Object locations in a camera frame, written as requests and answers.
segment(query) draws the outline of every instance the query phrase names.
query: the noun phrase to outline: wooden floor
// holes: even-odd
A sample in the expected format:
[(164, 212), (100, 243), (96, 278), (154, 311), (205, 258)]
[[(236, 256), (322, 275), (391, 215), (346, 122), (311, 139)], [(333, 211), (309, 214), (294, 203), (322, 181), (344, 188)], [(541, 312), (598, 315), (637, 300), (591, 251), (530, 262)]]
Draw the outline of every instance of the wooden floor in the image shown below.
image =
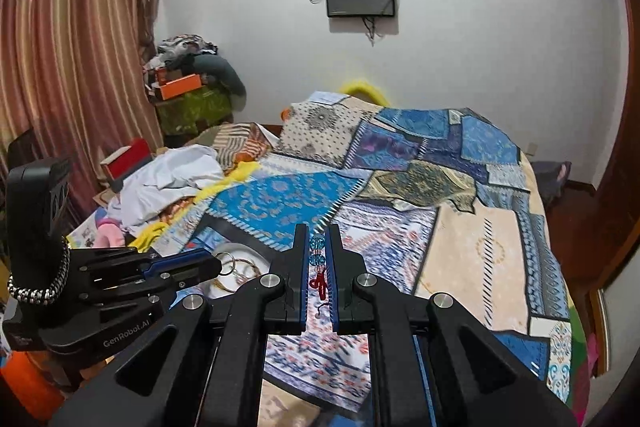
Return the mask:
[(587, 335), (594, 331), (593, 317), (588, 311), (588, 289), (604, 267), (581, 232), (583, 221), (593, 209), (594, 198), (590, 193), (565, 188), (562, 197), (546, 211), (551, 250), (560, 263)]

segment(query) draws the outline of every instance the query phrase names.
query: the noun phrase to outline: bedspread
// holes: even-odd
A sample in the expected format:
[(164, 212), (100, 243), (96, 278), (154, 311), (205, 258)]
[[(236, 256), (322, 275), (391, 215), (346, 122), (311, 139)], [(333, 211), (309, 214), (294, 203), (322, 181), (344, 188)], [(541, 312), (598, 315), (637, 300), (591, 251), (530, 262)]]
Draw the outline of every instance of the bedspread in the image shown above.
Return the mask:
[[(580, 417), (584, 332), (532, 169), (509, 137), (467, 108), (394, 109), (344, 95), (287, 114), (251, 181), (207, 201), (193, 235), (211, 227), (271, 260), (290, 248), (296, 223), (316, 233), (337, 223), (368, 271), (420, 297), (452, 294)], [(367, 338), (338, 338), (309, 292), (306, 332), (269, 340), (261, 425), (370, 416)]]

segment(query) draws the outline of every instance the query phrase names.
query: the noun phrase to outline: ring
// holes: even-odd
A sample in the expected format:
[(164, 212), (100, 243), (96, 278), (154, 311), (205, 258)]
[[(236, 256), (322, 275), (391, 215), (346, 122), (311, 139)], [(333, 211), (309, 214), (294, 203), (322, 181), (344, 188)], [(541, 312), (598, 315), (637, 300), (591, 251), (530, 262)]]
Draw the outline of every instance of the ring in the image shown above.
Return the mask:
[(231, 275), (231, 274), (232, 274), (233, 272), (235, 272), (235, 270), (236, 270), (236, 258), (235, 258), (233, 255), (231, 255), (230, 253), (228, 253), (228, 252), (218, 252), (218, 253), (216, 254), (216, 259), (218, 259), (218, 257), (219, 257), (220, 255), (225, 255), (225, 254), (226, 254), (226, 255), (228, 255), (228, 256), (231, 258), (231, 260), (233, 261), (233, 264), (232, 264), (231, 270), (229, 270), (227, 273), (222, 273), (222, 272), (220, 272), (220, 273), (218, 274), (218, 275), (222, 275), (222, 276), (225, 276), (225, 275)]

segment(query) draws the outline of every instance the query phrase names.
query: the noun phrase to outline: white cloth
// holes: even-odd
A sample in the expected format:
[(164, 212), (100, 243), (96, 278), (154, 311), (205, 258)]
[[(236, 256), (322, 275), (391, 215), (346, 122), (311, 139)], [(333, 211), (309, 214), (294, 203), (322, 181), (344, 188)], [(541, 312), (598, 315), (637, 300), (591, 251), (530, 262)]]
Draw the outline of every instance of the white cloth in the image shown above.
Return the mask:
[(107, 215), (119, 220), (121, 228), (130, 229), (224, 177), (211, 147), (169, 149), (124, 180), (120, 197), (109, 202)]

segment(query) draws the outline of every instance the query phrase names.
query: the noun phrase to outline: gold curtain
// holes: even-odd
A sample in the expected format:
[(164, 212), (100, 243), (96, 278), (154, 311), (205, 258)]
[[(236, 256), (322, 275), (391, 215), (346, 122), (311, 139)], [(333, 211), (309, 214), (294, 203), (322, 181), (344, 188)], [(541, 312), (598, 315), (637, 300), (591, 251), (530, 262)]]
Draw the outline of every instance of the gold curtain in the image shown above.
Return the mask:
[(140, 0), (0, 0), (4, 174), (9, 142), (33, 127), (45, 156), (72, 159), (71, 194), (89, 213), (106, 153), (137, 136), (152, 149), (161, 144), (142, 84), (141, 51), (153, 23), (145, 20), (149, 11), (140, 14), (144, 6)]

